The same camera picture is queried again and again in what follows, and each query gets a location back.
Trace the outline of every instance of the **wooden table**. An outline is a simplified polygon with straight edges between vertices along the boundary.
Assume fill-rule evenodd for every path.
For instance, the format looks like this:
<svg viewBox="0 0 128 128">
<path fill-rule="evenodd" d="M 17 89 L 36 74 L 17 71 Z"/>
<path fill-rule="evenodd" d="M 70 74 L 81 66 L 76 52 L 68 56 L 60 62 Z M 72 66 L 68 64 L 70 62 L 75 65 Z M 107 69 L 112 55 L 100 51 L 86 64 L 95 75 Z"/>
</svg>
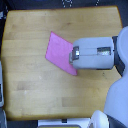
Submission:
<svg viewBox="0 0 128 128">
<path fill-rule="evenodd" d="M 47 61 L 45 53 L 51 31 L 73 43 L 118 35 L 121 29 L 114 6 L 10 11 L 1 55 L 7 118 L 90 117 L 103 111 L 109 87 L 120 78 L 116 69 L 80 70 L 71 76 Z"/>
</svg>

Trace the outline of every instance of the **pink cloth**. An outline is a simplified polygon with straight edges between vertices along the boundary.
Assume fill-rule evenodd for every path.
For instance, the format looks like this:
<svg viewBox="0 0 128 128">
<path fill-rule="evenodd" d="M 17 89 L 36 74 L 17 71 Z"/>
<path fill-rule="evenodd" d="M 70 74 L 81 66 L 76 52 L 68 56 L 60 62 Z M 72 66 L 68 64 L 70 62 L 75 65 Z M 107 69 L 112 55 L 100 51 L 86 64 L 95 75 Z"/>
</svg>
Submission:
<svg viewBox="0 0 128 128">
<path fill-rule="evenodd" d="M 77 75 L 76 69 L 69 64 L 69 53 L 72 49 L 72 43 L 51 32 L 45 58 L 67 73 Z"/>
</svg>

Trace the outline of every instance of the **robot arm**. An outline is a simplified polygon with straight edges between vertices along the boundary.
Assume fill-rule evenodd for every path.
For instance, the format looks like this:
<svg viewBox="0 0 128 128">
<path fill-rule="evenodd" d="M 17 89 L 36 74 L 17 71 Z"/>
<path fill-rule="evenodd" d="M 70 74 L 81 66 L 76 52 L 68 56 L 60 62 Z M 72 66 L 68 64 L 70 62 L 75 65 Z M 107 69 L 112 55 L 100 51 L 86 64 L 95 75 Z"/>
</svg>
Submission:
<svg viewBox="0 0 128 128">
<path fill-rule="evenodd" d="M 128 27 L 111 37 L 82 38 L 74 42 L 69 62 L 76 69 L 112 69 L 122 78 L 109 89 L 104 113 L 94 112 L 88 128 L 128 127 Z"/>
</svg>

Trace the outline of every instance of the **floor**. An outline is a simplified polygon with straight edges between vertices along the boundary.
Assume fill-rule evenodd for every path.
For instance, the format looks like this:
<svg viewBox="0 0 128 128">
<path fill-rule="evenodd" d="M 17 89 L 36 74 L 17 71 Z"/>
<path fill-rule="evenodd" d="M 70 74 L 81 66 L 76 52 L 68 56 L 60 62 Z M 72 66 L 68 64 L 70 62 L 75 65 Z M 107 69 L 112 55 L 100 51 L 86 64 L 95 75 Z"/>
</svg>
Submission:
<svg viewBox="0 0 128 128">
<path fill-rule="evenodd" d="M 66 0 L 44 0 L 43 4 L 35 6 L 35 4 L 27 2 L 25 5 L 21 6 L 19 3 L 23 0 L 13 0 L 16 5 L 15 9 L 36 9 L 36 8 L 63 8 L 65 7 L 87 7 L 87 6 L 108 6 L 108 5 L 117 5 L 119 8 L 119 12 L 121 15 L 122 25 L 123 27 L 128 26 L 128 0 L 72 0 L 72 4 L 67 2 L 62 2 Z M 0 0 L 0 12 L 5 10 L 5 6 L 3 6 L 2 0 Z M 5 19 L 0 17 L 0 46 L 2 42 L 2 33 L 4 30 Z M 8 128 L 36 128 L 37 121 L 8 121 Z"/>
</svg>

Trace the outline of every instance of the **wooden surface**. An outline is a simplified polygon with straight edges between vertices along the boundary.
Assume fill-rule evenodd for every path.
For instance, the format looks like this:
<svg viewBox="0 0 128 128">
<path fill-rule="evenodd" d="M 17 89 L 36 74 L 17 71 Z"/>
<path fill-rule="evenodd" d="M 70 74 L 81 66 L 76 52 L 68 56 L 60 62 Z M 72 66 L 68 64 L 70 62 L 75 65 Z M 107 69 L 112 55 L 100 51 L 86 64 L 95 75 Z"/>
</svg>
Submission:
<svg viewBox="0 0 128 128">
<path fill-rule="evenodd" d="M 114 36 L 121 30 L 116 7 L 10 11 L 3 43 L 5 111 L 11 120 L 90 117 L 103 111 L 111 71 L 78 71 L 71 76 L 45 59 L 50 32 L 74 42 Z"/>
</svg>

